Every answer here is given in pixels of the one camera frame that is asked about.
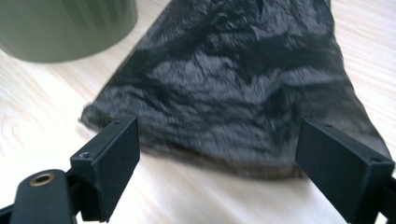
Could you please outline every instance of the brass insert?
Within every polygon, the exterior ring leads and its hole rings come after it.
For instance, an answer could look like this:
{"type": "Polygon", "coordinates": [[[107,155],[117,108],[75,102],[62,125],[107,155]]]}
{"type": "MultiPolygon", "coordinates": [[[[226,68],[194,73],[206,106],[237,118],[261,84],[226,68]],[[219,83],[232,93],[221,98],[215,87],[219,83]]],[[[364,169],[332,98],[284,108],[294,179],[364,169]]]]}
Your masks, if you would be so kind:
{"type": "Polygon", "coordinates": [[[53,173],[44,173],[44,174],[37,175],[37,176],[33,177],[30,180],[29,184],[32,187],[40,187],[40,186],[48,184],[54,178],[55,178],[55,175],[53,173]]]}

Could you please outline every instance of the wooden floor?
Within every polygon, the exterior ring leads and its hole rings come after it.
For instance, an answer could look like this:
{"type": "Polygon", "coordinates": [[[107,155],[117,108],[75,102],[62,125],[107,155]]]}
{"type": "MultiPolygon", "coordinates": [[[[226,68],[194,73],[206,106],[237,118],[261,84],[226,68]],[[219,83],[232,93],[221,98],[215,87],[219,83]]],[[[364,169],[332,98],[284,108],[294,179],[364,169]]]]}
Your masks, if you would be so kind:
{"type": "MultiPolygon", "coordinates": [[[[169,0],[137,0],[139,21],[114,47],[39,64],[0,50],[0,207],[35,172],[67,170],[94,133],[78,123],[169,0]]],[[[345,67],[396,158],[396,2],[332,1],[345,67]]],[[[142,155],[110,223],[345,223],[309,180],[258,181],[142,155]]]]}

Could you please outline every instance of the garbage bag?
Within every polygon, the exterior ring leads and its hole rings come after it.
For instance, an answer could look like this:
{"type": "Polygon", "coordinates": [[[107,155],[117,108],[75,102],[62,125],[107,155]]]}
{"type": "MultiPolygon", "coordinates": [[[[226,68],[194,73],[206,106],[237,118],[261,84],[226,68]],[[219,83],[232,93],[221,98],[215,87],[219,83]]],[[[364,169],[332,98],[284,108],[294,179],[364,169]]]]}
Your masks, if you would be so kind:
{"type": "Polygon", "coordinates": [[[172,1],[81,121],[99,131],[131,115],[144,151],[243,176],[301,176],[303,119],[390,157],[347,77],[330,1],[172,1]]]}

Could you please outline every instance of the green bucket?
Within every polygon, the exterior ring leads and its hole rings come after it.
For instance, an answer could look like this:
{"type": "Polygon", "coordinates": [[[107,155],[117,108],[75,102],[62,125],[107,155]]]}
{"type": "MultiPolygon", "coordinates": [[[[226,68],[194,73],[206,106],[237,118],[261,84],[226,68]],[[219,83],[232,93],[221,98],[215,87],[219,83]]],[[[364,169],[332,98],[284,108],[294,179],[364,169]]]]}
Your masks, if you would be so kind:
{"type": "Polygon", "coordinates": [[[136,21],[135,0],[4,0],[0,49],[30,62],[73,60],[119,42],[136,21]]]}

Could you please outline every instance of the black mount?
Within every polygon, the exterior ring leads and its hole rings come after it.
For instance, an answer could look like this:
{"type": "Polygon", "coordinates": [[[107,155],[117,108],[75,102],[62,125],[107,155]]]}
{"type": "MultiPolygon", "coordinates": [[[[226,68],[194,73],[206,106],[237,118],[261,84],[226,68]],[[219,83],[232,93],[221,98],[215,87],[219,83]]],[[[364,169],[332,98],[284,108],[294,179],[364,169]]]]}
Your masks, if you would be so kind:
{"type": "MultiPolygon", "coordinates": [[[[136,119],[115,121],[70,158],[71,169],[31,175],[15,203],[0,210],[0,224],[109,221],[139,161],[136,119]]],[[[374,223],[382,213],[396,223],[394,161],[319,122],[306,120],[296,161],[350,223],[374,223]]]]}
{"type": "Polygon", "coordinates": [[[348,223],[396,223],[394,161],[334,127],[306,120],[296,161],[348,223]]]}
{"type": "Polygon", "coordinates": [[[31,175],[15,203],[0,210],[0,224],[73,224],[109,221],[140,158],[137,120],[112,122],[70,158],[71,169],[31,175]]]}

